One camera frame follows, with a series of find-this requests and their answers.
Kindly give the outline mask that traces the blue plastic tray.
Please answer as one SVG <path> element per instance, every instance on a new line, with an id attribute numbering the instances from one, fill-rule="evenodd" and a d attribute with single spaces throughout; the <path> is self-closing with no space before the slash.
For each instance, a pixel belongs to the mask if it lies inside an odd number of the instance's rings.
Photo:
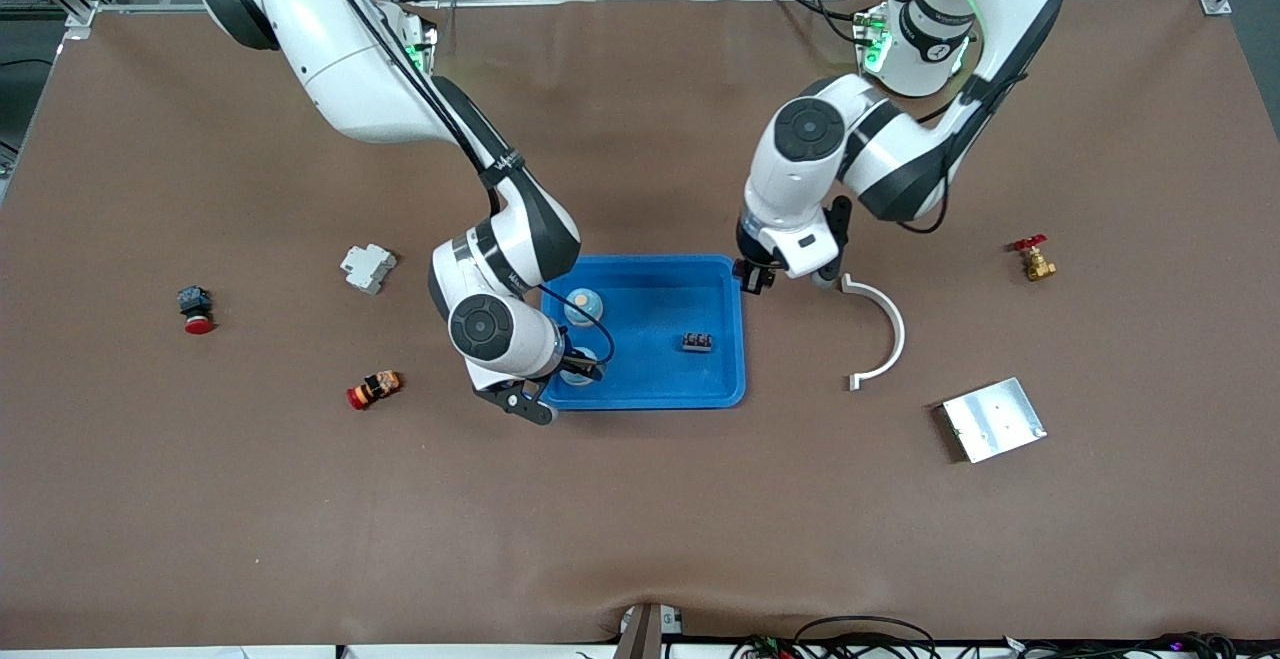
<path id="1" fill-rule="evenodd" d="M 742 296 L 727 255 L 582 255 L 549 287 L 563 298 L 596 290 L 611 337 L 573 325 L 568 337 L 598 357 L 614 348 L 600 383 L 553 377 L 543 398 L 556 409 L 719 409 L 745 395 Z M 686 331 L 710 334 L 714 349 L 682 352 Z"/>

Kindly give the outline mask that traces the red yellow emergency stop button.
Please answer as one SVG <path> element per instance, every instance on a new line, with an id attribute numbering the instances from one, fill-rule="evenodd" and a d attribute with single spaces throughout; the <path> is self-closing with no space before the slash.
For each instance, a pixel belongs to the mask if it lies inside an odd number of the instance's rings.
<path id="1" fill-rule="evenodd" d="M 353 409 L 367 409 L 376 401 L 393 395 L 402 389 L 402 377 L 394 371 L 380 371 L 364 377 L 362 383 L 349 386 L 346 398 Z"/>

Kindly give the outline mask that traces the white circuit breaker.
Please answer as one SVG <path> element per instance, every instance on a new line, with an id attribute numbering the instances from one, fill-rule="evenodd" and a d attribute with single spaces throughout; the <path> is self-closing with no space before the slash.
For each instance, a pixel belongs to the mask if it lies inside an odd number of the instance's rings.
<path id="1" fill-rule="evenodd" d="M 344 282 L 367 296 L 378 296 L 381 284 L 398 264 L 396 253 L 379 244 L 351 246 L 340 262 Z"/>

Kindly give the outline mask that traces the silver metal plate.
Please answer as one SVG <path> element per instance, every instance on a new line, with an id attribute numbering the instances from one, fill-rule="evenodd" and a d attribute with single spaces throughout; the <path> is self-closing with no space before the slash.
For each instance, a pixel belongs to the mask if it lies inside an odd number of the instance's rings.
<path id="1" fill-rule="evenodd" d="M 1019 377 L 942 401 L 940 412 L 970 463 L 1024 448 L 1048 435 Z"/>

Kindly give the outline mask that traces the red push button black body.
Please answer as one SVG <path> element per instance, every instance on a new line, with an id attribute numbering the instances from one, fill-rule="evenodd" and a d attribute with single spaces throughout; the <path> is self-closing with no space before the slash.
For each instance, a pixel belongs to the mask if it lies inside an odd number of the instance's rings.
<path id="1" fill-rule="evenodd" d="M 211 317 L 212 299 L 207 290 L 200 285 L 183 287 L 178 290 L 177 302 L 179 312 L 184 317 L 184 331 L 192 335 L 204 335 L 215 330 Z"/>

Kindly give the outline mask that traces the white curved plastic bracket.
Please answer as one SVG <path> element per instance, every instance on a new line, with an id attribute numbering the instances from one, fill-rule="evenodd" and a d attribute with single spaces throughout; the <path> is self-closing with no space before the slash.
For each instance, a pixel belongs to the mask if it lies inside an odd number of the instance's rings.
<path id="1" fill-rule="evenodd" d="M 840 280 L 840 290 L 845 296 L 861 296 L 861 298 L 878 305 L 888 320 L 890 328 L 892 328 L 892 345 L 890 353 L 886 354 L 886 358 L 882 360 L 876 369 L 868 369 L 868 371 L 863 372 L 852 372 L 852 375 L 847 377 L 847 390 L 850 393 L 855 393 L 860 392 L 868 381 L 873 380 L 873 377 L 879 377 L 884 375 L 884 372 L 890 372 L 891 369 L 899 363 L 906 344 L 906 325 L 904 314 L 900 311 L 897 305 L 890 298 L 890 296 L 883 293 L 883 290 L 879 290 L 878 287 L 863 284 L 863 282 L 854 282 L 852 276 L 850 276 L 849 273 L 845 273 Z"/>

